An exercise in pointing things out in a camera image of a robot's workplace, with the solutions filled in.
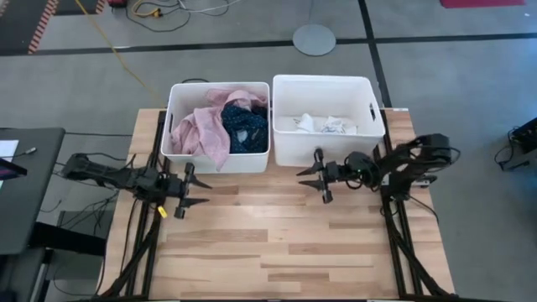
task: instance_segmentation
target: black stand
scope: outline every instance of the black stand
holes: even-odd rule
[[[95,256],[104,256],[105,239],[35,222],[30,247],[49,247]]]

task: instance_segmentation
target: wooden tabletop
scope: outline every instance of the wooden tabletop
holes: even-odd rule
[[[144,166],[153,147],[158,109],[142,109],[129,156]],[[395,144],[414,138],[410,114],[387,109]],[[302,169],[279,167],[271,154],[262,174],[198,174],[213,190],[193,188],[191,197],[209,198],[193,206],[184,220],[173,218],[178,201],[169,198],[159,234],[150,299],[371,299],[397,298],[394,270],[380,194],[332,185],[334,201],[299,185]],[[172,171],[182,176],[180,167]],[[432,206],[427,189],[412,195]],[[132,194],[117,200],[107,244],[101,291],[120,272]],[[140,205],[134,213],[126,262],[133,250]],[[435,218],[406,202],[416,256],[445,290],[450,271]],[[401,254],[407,291],[408,264]],[[138,268],[140,293],[145,258]]]

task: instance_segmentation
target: white cloth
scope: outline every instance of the white cloth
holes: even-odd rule
[[[315,126],[315,120],[319,120],[320,127]],[[343,122],[337,117],[313,118],[308,113],[304,113],[300,120],[296,120],[296,131],[299,133],[334,133],[353,135],[357,133],[357,126],[351,122]]]

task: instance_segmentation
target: yellow cable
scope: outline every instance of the yellow cable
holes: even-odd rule
[[[141,5],[140,3],[142,2],[143,0],[138,0],[132,7],[131,7],[131,12],[133,12],[134,15],[137,15],[139,17],[148,17],[148,16],[152,16],[154,15],[155,13],[157,13],[159,11],[158,8],[154,9],[153,11],[149,12],[149,13],[137,13],[136,12],[136,9],[138,8],[139,5]]]
[[[138,81],[143,86],[143,88],[145,88],[145,89],[147,89],[149,91],[149,93],[151,94],[153,99],[159,104],[159,106],[165,107],[165,104],[162,102],[162,99],[160,98],[159,94],[156,91],[154,91],[153,88],[151,88],[150,86],[145,85],[145,83],[137,75],[135,75],[134,72],[132,72],[127,67],[127,65],[123,61],[123,57],[116,51],[116,48],[112,45],[112,42],[110,42],[110,40],[108,39],[107,35],[102,31],[102,29],[99,27],[97,22],[95,22],[93,17],[86,11],[86,9],[84,8],[84,6],[80,2],[80,0],[75,0],[75,2],[78,5],[78,7],[81,8],[82,12],[90,19],[91,24],[93,24],[93,26],[97,29],[99,34],[101,34],[101,36],[105,39],[105,41],[107,41],[108,47],[110,47],[112,52],[116,55],[117,59],[119,60],[119,62],[123,66],[123,69],[129,75],[131,75],[134,79],[136,79],[136,81]]]

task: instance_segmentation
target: navy polka dot cloth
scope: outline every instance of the navy polka dot cloth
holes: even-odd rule
[[[267,108],[247,109],[228,104],[222,110],[222,125],[231,140],[230,154],[252,154],[267,152],[269,147],[269,122]],[[241,143],[237,132],[246,131],[246,139]]]

